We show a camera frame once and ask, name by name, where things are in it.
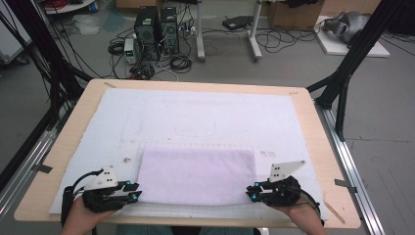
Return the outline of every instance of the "gray floor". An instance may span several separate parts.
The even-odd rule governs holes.
[[[132,27],[133,21],[123,20],[109,11],[96,16],[100,17],[103,26],[98,35],[74,34],[70,41],[96,73],[108,75],[111,73],[107,52],[109,41],[117,33]],[[221,20],[206,20],[204,26],[221,28]],[[266,26],[265,19],[260,23]],[[415,44],[391,41],[415,53]],[[410,181],[415,167],[415,110],[410,104],[415,99],[415,57],[390,43],[380,42],[391,56],[387,59],[367,58],[351,80],[346,108],[346,142],[385,232],[413,234],[415,188],[410,186]],[[330,75],[343,59],[343,56],[325,55],[318,42],[313,40],[298,41],[276,54],[261,48],[263,59],[254,63],[245,34],[218,33],[205,35],[207,60],[202,64],[195,60],[194,38],[190,38],[189,43],[193,49],[190,58],[194,61],[191,71],[178,74],[178,78],[172,73],[161,72],[154,80],[306,87]],[[270,39],[270,43],[275,45],[276,40]],[[116,73],[126,76],[127,68],[121,59]],[[319,91],[311,95],[317,97]],[[48,105],[46,90],[33,64],[12,64],[0,70],[0,170],[40,121]],[[1,221],[0,234],[59,233],[57,223],[15,221],[13,212],[18,203],[19,198]],[[115,231],[112,225],[100,228],[101,234],[114,234]],[[362,226],[351,231],[329,229],[329,233],[366,234],[366,231]],[[272,229],[271,234],[302,233],[297,229]]]

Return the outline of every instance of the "computer tower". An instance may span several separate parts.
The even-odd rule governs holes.
[[[138,48],[143,60],[159,59],[159,43],[161,41],[161,23],[156,6],[143,6],[138,9],[134,24]]]
[[[165,38],[164,50],[170,53],[179,53],[179,35],[177,33],[177,13],[174,7],[165,7],[160,10],[162,37]]]

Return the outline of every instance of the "lavender cloth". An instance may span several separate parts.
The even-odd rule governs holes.
[[[146,147],[138,174],[139,202],[182,206],[250,203],[251,150]]]

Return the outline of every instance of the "human hand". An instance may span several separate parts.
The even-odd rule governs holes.
[[[82,235],[91,231],[102,219],[116,211],[94,213],[83,204],[82,197],[73,201],[61,235]]]
[[[273,207],[286,214],[293,223],[308,235],[326,235],[327,232],[321,224],[320,216],[308,199],[301,194],[297,204],[290,207]]]

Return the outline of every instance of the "aluminum frame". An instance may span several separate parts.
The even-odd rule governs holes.
[[[366,188],[361,180],[353,157],[348,150],[347,144],[341,140],[336,132],[336,116],[332,110],[324,110],[319,106],[316,106],[316,110],[326,130],[326,134],[331,141],[333,151],[344,174],[344,178],[350,183],[350,187],[356,189],[356,193],[350,194],[358,206],[356,208],[361,213],[368,232],[373,235],[385,235],[384,228],[366,192]]]
[[[57,128],[54,127],[50,131],[44,131],[39,140],[31,149],[24,162],[13,175],[8,185],[0,195],[0,223],[6,216],[16,198],[26,187],[27,182],[32,179],[35,174],[33,168],[43,162],[44,157],[52,148],[58,136]]]

